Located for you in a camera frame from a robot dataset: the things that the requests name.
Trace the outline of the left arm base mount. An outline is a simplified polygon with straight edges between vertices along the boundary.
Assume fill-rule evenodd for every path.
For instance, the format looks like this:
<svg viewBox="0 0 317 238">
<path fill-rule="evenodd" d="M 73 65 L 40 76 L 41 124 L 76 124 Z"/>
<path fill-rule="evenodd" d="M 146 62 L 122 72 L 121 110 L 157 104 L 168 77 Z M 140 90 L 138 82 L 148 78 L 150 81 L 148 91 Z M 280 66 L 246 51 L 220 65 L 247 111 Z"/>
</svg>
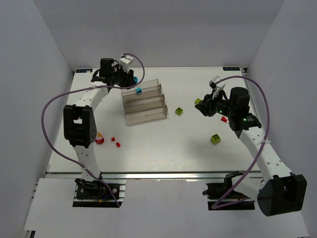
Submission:
<svg viewBox="0 0 317 238">
<path fill-rule="evenodd" d="M 109 183 L 107 187 L 99 181 L 86 181 L 81 178 L 75 179 L 76 189 L 73 199 L 73 207 L 81 208 L 119 208 L 124 198 L 124 184 Z"/>
</svg>

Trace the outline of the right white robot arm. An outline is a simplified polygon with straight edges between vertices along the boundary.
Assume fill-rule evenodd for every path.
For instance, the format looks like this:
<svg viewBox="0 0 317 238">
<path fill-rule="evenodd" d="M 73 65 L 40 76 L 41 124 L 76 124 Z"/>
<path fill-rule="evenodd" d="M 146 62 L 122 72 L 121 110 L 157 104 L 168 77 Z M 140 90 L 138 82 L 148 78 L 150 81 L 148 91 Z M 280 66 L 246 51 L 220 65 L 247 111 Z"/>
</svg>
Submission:
<svg viewBox="0 0 317 238">
<path fill-rule="evenodd" d="M 267 217 L 300 211 L 303 207 L 307 181 L 303 175 L 294 174 L 265 140 L 265 132 L 255 115 L 250 113 L 250 95 L 247 89 L 234 87 L 227 97 L 223 90 L 211 94 L 195 105 L 204 116 L 216 113 L 228 118 L 229 126 L 246 146 L 259 167 L 263 182 L 255 181 L 243 172 L 225 176 L 220 185 L 205 191 L 210 199 L 224 199 L 241 194 L 257 202 Z"/>
</svg>

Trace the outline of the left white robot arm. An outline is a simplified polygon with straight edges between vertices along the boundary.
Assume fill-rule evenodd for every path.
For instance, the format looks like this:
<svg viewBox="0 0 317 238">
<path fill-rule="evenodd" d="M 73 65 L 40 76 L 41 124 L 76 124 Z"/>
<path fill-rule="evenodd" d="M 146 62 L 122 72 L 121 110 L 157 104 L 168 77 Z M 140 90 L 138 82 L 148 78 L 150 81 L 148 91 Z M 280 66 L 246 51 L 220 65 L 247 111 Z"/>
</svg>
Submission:
<svg viewBox="0 0 317 238">
<path fill-rule="evenodd" d="M 133 61 L 133 57 L 128 55 L 119 60 L 102 58 L 100 69 L 93 73 L 90 88 L 75 104 L 66 105 L 63 109 L 64 138 L 69 141 L 78 162 L 83 165 L 84 180 L 102 178 L 94 151 L 97 137 L 94 111 L 114 86 L 130 88 L 137 84 L 134 71 L 130 69 Z"/>
</svg>

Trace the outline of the green 2x2 lego brick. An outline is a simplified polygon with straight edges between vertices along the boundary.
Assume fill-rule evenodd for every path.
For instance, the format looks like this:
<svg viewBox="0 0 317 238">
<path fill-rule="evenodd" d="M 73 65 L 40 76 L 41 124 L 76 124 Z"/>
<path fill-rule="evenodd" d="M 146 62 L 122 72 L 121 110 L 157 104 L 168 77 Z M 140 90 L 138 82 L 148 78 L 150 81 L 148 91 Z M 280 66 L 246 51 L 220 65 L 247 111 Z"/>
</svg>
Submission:
<svg viewBox="0 0 317 238">
<path fill-rule="evenodd" d="M 180 108 L 180 107 L 178 107 L 176 110 L 175 110 L 175 113 L 178 115 L 178 116 L 180 116 L 180 115 L 182 115 L 183 114 L 183 109 L 182 108 Z"/>
</svg>

